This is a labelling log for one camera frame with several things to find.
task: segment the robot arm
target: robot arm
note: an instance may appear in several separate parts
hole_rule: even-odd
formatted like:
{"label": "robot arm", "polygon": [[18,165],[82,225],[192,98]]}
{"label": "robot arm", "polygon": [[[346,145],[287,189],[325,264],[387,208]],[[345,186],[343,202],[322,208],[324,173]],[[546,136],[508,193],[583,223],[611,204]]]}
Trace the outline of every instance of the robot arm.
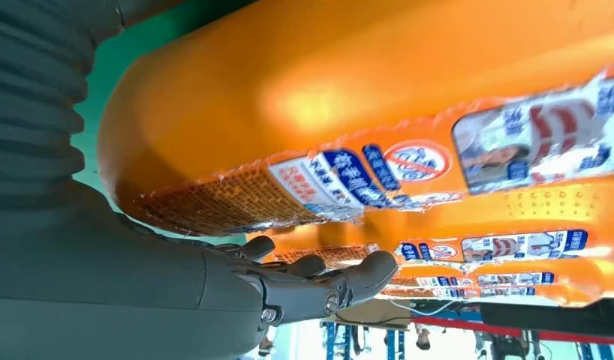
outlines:
{"label": "robot arm", "polygon": [[0,0],[0,359],[235,359],[395,273],[383,252],[315,275],[255,262],[269,242],[172,244],[71,178],[97,45],[176,2]]}

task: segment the white label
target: white label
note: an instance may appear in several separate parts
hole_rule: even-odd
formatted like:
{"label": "white label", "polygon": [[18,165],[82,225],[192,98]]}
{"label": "white label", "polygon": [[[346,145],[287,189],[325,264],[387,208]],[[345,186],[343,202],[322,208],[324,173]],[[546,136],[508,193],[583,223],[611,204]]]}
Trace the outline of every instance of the white label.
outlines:
{"label": "white label", "polygon": [[303,205],[364,207],[334,175],[322,154],[275,163],[269,171]]}

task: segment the red stripe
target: red stripe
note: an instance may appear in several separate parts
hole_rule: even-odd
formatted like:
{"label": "red stripe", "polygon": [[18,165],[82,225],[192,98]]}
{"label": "red stripe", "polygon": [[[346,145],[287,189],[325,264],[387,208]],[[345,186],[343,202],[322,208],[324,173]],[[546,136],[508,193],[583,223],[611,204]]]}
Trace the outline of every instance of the red stripe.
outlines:
{"label": "red stripe", "polygon": [[533,172],[530,176],[536,182],[544,182],[544,181],[546,181],[546,178],[543,175],[541,175],[540,173],[538,173],[538,172]]}
{"label": "red stripe", "polygon": [[494,238],[492,243],[497,244],[495,249],[495,257],[505,257],[510,255],[512,252],[514,241],[509,240],[508,238]]}
{"label": "red stripe", "polygon": [[548,139],[552,137],[552,129],[548,126],[546,119],[540,115],[542,106],[533,106],[530,108],[530,118],[542,138]]}
{"label": "red stripe", "polygon": [[552,109],[552,112],[559,117],[559,120],[564,125],[564,132],[566,134],[576,133],[576,121],[574,114],[565,107],[556,107]]}
{"label": "red stripe", "polygon": [[538,164],[542,158],[548,156],[550,154],[550,148],[552,147],[552,143],[542,142],[539,146],[539,152],[537,153],[537,157],[534,159],[533,164]]}
{"label": "red stripe", "polygon": [[452,319],[439,319],[436,317],[415,317],[411,319],[412,323],[444,326],[447,328],[458,328],[473,330],[476,332],[488,332],[497,335],[521,336],[521,330],[517,328],[508,328],[506,326],[493,326],[482,324],[481,322],[470,322]]}
{"label": "red stripe", "polygon": [[[486,324],[482,324],[481,322],[470,322],[470,321],[453,320],[453,319],[439,319],[436,317],[427,317],[427,316],[414,317],[411,319],[411,322],[418,323],[418,324],[443,326],[446,328],[467,329],[467,330],[473,330],[476,332],[489,332],[489,333],[498,334],[498,335],[521,336],[521,330],[518,328],[486,325]],[[539,331],[539,338],[541,340],[569,341],[569,342],[587,343],[587,344],[614,344],[614,337],[598,337],[598,336],[587,336],[587,335],[577,335],[577,334],[566,334],[563,332],[554,332],[554,331]]]}
{"label": "red stripe", "polygon": [[573,148],[573,146],[575,145],[576,145],[576,138],[571,137],[571,138],[566,139],[564,143],[561,145],[561,150],[559,150],[559,154],[566,153],[568,150]]}

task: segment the blue label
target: blue label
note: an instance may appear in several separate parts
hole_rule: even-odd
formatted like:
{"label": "blue label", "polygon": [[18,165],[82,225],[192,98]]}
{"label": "blue label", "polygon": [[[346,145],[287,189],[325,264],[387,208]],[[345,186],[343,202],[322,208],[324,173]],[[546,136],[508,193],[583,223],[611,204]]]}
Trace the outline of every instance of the blue label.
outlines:
{"label": "blue label", "polygon": [[523,131],[522,110],[512,109],[504,113],[506,136],[515,137]]}
{"label": "blue label", "polygon": [[581,166],[579,168],[580,169],[591,169],[593,167],[600,167],[609,158],[609,153],[610,153],[609,146],[600,145],[599,150],[597,151],[597,156],[584,157],[583,160],[581,160]]}
{"label": "blue label", "polygon": [[360,159],[350,150],[323,151],[329,165],[336,169],[342,184],[366,206],[386,208],[392,206],[382,190],[373,183]]}
{"label": "blue label", "polygon": [[586,242],[588,233],[585,230],[568,230],[564,251],[583,250]]}
{"label": "blue label", "polygon": [[420,259],[420,253],[417,252],[417,247],[411,243],[402,243],[402,256],[405,260],[418,260]]}
{"label": "blue label", "polygon": [[541,273],[541,283],[542,284],[552,284],[554,282],[555,282],[555,275],[552,272]]}
{"label": "blue label", "polygon": [[614,85],[602,86],[597,99],[597,115],[610,116],[614,113]]}
{"label": "blue label", "polygon": [[528,178],[530,165],[525,160],[514,160],[509,162],[507,168],[507,176],[509,180],[523,180]]}
{"label": "blue label", "polygon": [[363,146],[363,153],[382,186],[389,191],[399,190],[400,183],[384,160],[380,146],[375,144],[365,145]]}
{"label": "blue label", "polygon": [[431,260],[431,253],[429,252],[429,246],[427,244],[420,244],[420,252],[422,253],[422,259]]}

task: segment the blue metal frame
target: blue metal frame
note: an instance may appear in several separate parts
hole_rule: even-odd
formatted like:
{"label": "blue metal frame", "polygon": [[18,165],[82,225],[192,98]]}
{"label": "blue metal frame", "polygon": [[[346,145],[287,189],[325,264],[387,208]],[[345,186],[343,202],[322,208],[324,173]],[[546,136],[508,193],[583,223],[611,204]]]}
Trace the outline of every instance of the blue metal frame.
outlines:
{"label": "blue metal frame", "polygon": [[579,343],[579,348],[581,349],[580,360],[594,360],[594,356],[592,356],[592,349],[590,349],[589,343]]}
{"label": "blue metal frame", "polygon": [[612,356],[612,348],[609,345],[599,343],[597,346],[599,347],[601,360],[614,360],[614,357]]}
{"label": "blue metal frame", "polygon": [[396,331],[387,330],[387,360],[396,360]]}
{"label": "blue metal frame", "polygon": [[398,350],[396,351],[396,331],[387,330],[387,360],[405,360],[405,332],[398,331]]}
{"label": "blue metal frame", "polygon": [[[343,329],[345,334],[343,335],[343,341],[336,343],[336,328]],[[351,326],[350,325],[336,325],[334,322],[327,323],[327,360],[333,360],[336,356],[336,349],[343,346],[342,358],[343,360],[351,360]]]}

